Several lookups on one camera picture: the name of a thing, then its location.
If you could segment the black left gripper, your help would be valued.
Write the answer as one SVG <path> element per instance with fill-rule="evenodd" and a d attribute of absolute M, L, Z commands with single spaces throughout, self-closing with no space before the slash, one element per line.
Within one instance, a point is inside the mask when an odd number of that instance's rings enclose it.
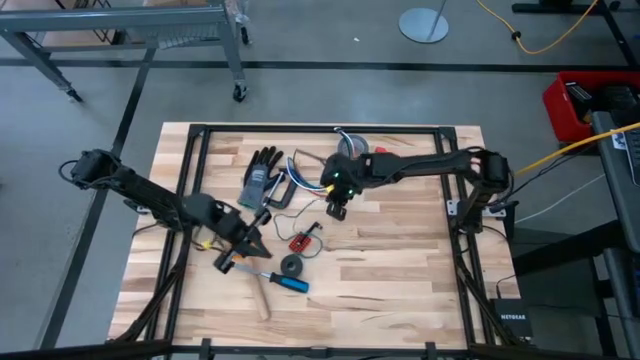
<path fill-rule="evenodd" d="M 255 222 L 244 221 L 241 212 L 233 207 L 216 205 L 213 212 L 214 233 L 223 243 L 225 250 L 238 249 L 238 254 L 243 257 L 272 257 L 272 253 L 262 241 L 261 232 L 255 227 Z"/>

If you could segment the black tape roll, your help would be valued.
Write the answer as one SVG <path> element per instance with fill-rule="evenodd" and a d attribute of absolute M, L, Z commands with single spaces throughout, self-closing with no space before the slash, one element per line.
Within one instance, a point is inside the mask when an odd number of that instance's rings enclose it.
<path fill-rule="evenodd" d="M 302 258 L 295 253 L 285 256 L 280 263 L 280 270 L 284 276 L 298 278 L 304 269 Z"/>

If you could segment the red terminal block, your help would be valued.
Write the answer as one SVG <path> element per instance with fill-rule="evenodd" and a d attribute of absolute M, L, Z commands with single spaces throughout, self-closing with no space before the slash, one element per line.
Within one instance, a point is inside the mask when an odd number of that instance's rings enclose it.
<path fill-rule="evenodd" d="M 308 232 L 299 232 L 297 235 L 293 237 L 293 239 L 289 242 L 289 249 L 293 253 L 301 254 L 311 243 L 311 237 Z"/>

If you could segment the chisel with blue-black handle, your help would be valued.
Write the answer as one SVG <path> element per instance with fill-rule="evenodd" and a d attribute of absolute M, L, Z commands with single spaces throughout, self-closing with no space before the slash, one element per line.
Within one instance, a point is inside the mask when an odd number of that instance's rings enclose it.
<path fill-rule="evenodd" d="M 298 293 L 306 294 L 310 289 L 310 285 L 307 282 L 299 280 L 297 278 L 288 277 L 274 272 L 260 272 L 257 269 L 239 263 L 235 263 L 234 268 L 243 272 L 264 277 L 268 279 L 270 283 L 277 284 L 283 288 L 287 288 Z"/>

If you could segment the orange-headed wooden mallet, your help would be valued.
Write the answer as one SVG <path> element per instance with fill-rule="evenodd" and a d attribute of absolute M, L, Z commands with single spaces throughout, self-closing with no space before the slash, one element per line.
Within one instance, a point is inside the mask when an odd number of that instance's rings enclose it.
<path fill-rule="evenodd" d="M 253 294 L 259 317 L 262 321 L 271 318 L 271 310 L 260 282 L 260 272 L 254 268 L 251 258 L 233 255 L 234 268 L 249 274 L 249 286 Z"/>

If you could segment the black C-clamp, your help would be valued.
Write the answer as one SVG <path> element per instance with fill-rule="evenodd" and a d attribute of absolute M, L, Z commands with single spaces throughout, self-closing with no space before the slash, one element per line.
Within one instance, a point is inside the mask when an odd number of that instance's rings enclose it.
<path fill-rule="evenodd" d="M 266 225 L 270 221 L 270 219 L 272 217 L 270 211 L 268 210 L 269 207 L 271 207 L 273 209 L 276 209 L 276 210 L 284 210 L 290 205 L 290 203 L 291 203 L 291 201 L 293 199 L 293 196 L 295 194 L 295 191 L 298 188 L 298 185 L 293 180 L 289 180 L 288 181 L 288 185 L 286 187 L 286 190 L 283 193 L 283 195 L 282 195 L 280 200 L 274 200 L 273 199 L 273 195 L 274 195 L 275 191 L 277 190 L 278 186 L 284 180 L 287 179 L 287 176 L 288 176 L 288 172 L 285 169 L 281 169 L 279 171 L 279 174 L 276 177 L 274 185 L 271 187 L 271 189 L 269 190 L 267 196 L 262 200 L 261 206 L 256 211 L 257 223 L 260 226 Z"/>

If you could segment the black grey work glove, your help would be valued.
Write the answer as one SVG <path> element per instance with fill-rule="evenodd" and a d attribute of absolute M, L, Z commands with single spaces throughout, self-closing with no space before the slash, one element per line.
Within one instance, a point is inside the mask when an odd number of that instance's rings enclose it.
<path fill-rule="evenodd" d="M 261 206 L 264 193 L 282 182 L 279 174 L 272 175 L 282 157 L 283 152 L 275 146 L 263 147 L 253 153 L 243 177 L 243 188 L 237 200 L 239 205 L 249 209 Z"/>

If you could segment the round grey stand base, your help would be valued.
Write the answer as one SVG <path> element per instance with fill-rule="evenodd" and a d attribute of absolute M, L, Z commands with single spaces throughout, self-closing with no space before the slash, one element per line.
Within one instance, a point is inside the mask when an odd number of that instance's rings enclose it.
<path fill-rule="evenodd" d="M 443 40 L 449 33 L 449 23 L 443 16 L 447 0 L 440 0 L 437 9 L 415 7 L 406 10 L 398 21 L 402 35 L 411 41 L 432 44 Z"/>

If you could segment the red plastic bin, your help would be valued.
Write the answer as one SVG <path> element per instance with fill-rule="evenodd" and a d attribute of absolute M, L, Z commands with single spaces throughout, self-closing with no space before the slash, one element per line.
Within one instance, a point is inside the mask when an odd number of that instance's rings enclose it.
<path fill-rule="evenodd" d="M 591 101 L 580 102 L 571 96 L 568 83 L 576 83 Z M 542 95 L 552 128 L 559 142 L 573 143 L 593 135 L 584 116 L 597 103 L 597 96 L 605 86 L 632 85 L 640 90 L 640 71 L 563 71 L 559 72 Z"/>

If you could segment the black box device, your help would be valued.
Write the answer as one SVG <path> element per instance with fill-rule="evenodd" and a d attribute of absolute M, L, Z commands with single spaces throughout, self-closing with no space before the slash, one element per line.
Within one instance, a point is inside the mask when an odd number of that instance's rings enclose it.
<path fill-rule="evenodd" d="M 585 123 L 592 122 L 593 97 L 577 82 L 566 82 L 565 87 L 577 118 Z"/>

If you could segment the grey metal cart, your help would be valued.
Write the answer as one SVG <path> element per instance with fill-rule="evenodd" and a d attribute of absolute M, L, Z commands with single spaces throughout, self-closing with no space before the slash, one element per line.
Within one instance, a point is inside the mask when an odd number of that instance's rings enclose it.
<path fill-rule="evenodd" d="M 83 99 L 51 59 L 56 52 L 219 46 L 232 98 L 241 103 L 248 92 L 239 49 L 247 26 L 226 0 L 0 0 L 0 38 L 72 102 Z"/>

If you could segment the grey desk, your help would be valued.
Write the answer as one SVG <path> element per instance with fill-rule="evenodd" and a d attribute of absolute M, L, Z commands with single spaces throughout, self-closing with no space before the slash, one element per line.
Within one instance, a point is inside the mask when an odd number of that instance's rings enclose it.
<path fill-rule="evenodd" d="M 603 253 L 609 280 L 628 354 L 640 360 L 640 312 L 634 311 L 640 304 L 640 291 L 636 290 L 636 271 L 632 262 L 640 263 L 640 186 L 632 179 L 631 167 L 625 151 L 614 147 L 611 135 L 598 141 L 602 167 L 616 213 L 615 222 L 621 228 L 621 245 L 606 249 Z"/>

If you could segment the black keyboard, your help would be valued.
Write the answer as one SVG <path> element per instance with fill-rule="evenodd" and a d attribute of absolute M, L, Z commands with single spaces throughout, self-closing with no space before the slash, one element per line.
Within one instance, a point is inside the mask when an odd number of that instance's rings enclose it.
<path fill-rule="evenodd" d="M 640 187 L 640 128 L 623 133 L 633 183 Z"/>

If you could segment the black aluminium table frame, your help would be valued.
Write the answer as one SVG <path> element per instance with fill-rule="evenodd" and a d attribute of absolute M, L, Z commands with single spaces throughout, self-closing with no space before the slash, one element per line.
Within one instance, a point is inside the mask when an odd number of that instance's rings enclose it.
<path fill-rule="evenodd" d="M 326 158 L 336 151 L 339 135 L 333 126 L 276 126 L 245 124 L 231 130 L 215 125 L 210 134 L 201 191 L 236 204 L 242 173 L 255 150 L 276 146 L 292 156 L 301 149 Z M 485 147 L 479 126 L 356 127 L 370 149 L 383 147 L 402 155 L 448 152 L 453 140 L 462 149 Z M 346 206 L 346 219 L 326 215 L 327 203 L 307 190 L 297 190 L 282 213 L 294 215 L 314 202 L 298 218 L 296 229 L 314 221 L 323 229 L 323 250 L 304 259 L 301 278 L 308 294 L 297 293 L 262 278 L 271 311 L 261 320 L 250 289 L 251 274 L 213 266 L 215 250 L 190 248 L 176 319 L 168 320 L 171 294 L 159 309 L 155 338 L 173 334 L 174 345 L 234 349 L 266 347 L 309 349 L 466 350 L 467 340 L 486 343 L 488 316 L 455 275 L 454 250 L 446 216 L 448 199 L 463 195 L 462 180 L 454 176 L 411 178 L 398 184 L 365 190 Z M 121 291 L 108 332 L 122 335 L 150 300 L 156 285 L 167 232 L 156 227 L 134 237 Z M 491 229 L 475 236 L 474 248 L 462 256 L 475 280 L 484 280 L 486 296 L 500 278 L 514 274 L 509 246 Z"/>

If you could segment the black Netgear switch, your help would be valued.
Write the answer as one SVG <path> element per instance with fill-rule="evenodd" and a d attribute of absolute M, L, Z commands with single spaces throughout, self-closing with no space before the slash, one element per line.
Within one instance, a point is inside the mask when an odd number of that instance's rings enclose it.
<path fill-rule="evenodd" d="M 522 299 L 494 298 L 490 300 L 502 326 L 521 343 L 530 344 L 533 338 L 529 311 Z"/>

